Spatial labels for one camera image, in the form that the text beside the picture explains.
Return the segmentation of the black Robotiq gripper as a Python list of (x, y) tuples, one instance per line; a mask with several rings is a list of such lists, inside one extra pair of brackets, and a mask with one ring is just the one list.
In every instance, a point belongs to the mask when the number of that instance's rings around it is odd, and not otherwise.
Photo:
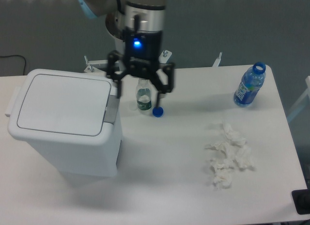
[[(160, 107), (161, 96), (171, 93), (174, 89), (175, 63), (163, 64), (161, 70), (167, 76), (164, 84), (156, 71), (159, 69), (159, 55), (161, 53), (162, 31), (135, 32), (126, 27), (123, 30), (125, 49), (124, 54), (113, 50), (108, 54), (106, 77), (111, 79), (117, 88), (117, 98), (122, 96), (122, 79), (127, 75), (150, 79), (157, 90), (155, 108)], [(116, 73), (116, 62), (121, 62), (125, 70)]]

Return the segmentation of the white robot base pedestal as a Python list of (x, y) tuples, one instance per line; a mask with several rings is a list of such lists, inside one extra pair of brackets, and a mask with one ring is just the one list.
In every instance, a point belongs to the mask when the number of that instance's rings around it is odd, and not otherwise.
[[(121, 54), (124, 53), (125, 43), (123, 42), (123, 28), (124, 28), (124, 15), (119, 11), (107, 14), (105, 19), (105, 25), (108, 33), (114, 39), (116, 50)], [(160, 64), (166, 64), (171, 58), (172, 52), (169, 50), (163, 50), (159, 55)], [(84, 56), (86, 62), (86, 68), (84, 72), (99, 72), (107, 67), (107, 60), (94, 60), (89, 61), (87, 56)]]

